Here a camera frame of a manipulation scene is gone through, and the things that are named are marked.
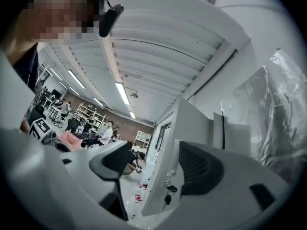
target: headset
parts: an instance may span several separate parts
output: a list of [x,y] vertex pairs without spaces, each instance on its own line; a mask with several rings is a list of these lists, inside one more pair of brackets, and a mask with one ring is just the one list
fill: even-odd
[[[99,14],[98,15],[98,21],[99,21],[98,34],[100,37],[107,37],[110,31],[112,30],[115,22],[118,20],[119,16],[123,13],[124,7],[121,4],[117,4],[112,7],[108,0],[98,0],[98,1],[99,1],[99,11],[97,11],[97,13]],[[104,12],[105,1],[110,7],[110,9],[107,12]],[[86,31],[88,27],[91,27],[91,25],[87,24],[85,27],[83,27],[83,31]]]

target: pink cloth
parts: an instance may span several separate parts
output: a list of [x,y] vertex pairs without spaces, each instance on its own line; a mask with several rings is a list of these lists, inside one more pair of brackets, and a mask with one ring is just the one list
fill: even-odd
[[81,146],[82,140],[76,138],[71,132],[68,130],[65,131],[63,135],[59,137],[59,140],[62,142],[65,142],[67,145],[69,145],[74,151],[78,150],[78,148]]

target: brick wall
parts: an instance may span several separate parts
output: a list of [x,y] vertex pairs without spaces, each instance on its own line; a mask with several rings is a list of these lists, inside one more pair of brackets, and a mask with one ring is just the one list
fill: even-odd
[[77,109],[78,109],[78,107],[81,103],[84,103],[84,105],[86,107],[88,107],[89,104],[92,105],[93,106],[92,108],[90,108],[90,107],[88,107],[88,108],[93,110],[93,111],[95,111],[95,108],[96,108],[96,111],[98,113],[100,113],[101,115],[106,115],[106,118],[108,118],[109,120],[114,122],[114,126],[119,127],[118,132],[120,134],[121,139],[123,139],[123,140],[128,140],[128,141],[134,142],[136,135],[138,134],[138,131],[142,131],[142,132],[145,132],[145,133],[151,134],[151,135],[154,133],[153,128],[151,128],[149,126],[139,124],[137,122],[123,118],[121,116],[118,116],[114,113],[110,113],[108,111],[102,111],[100,107],[98,107],[98,106],[96,106],[92,103],[89,103],[87,101],[84,101],[83,99],[73,95],[70,92],[67,92],[64,95],[63,98],[67,102],[69,102],[69,101],[71,102],[71,109],[73,111],[77,111]]

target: clear plastic wrap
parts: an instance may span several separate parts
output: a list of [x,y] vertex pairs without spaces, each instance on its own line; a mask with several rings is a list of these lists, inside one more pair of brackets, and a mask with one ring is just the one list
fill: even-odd
[[221,110],[225,132],[238,133],[238,125],[248,130],[242,136],[250,136],[250,147],[244,146],[249,156],[285,181],[294,180],[307,155],[307,78],[285,52],[278,50],[221,99]]

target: white ceiling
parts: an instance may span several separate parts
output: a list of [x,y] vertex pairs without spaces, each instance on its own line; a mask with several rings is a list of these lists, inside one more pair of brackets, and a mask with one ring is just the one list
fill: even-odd
[[[125,7],[110,35],[117,63],[113,67],[129,95],[131,111],[145,123],[155,122],[188,88],[189,93],[195,92],[191,88],[195,88],[196,77],[213,69],[213,56],[222,55],[222,44],[230,45],[232,53],[248,40],[234,20],[203,0],[109,1]],[[115,112],[129,116],[130,109],[117,91],[96,32],[70,44],[66,51],[60,46],[45,47],[39,53],[40,62],[47,61],[64,84],[80,95],[96,97]],[[72,54],[79,66],[67,54]],[[85,90],[68,69],[78,73]],[[135,92],[138,99],[130,96]]]

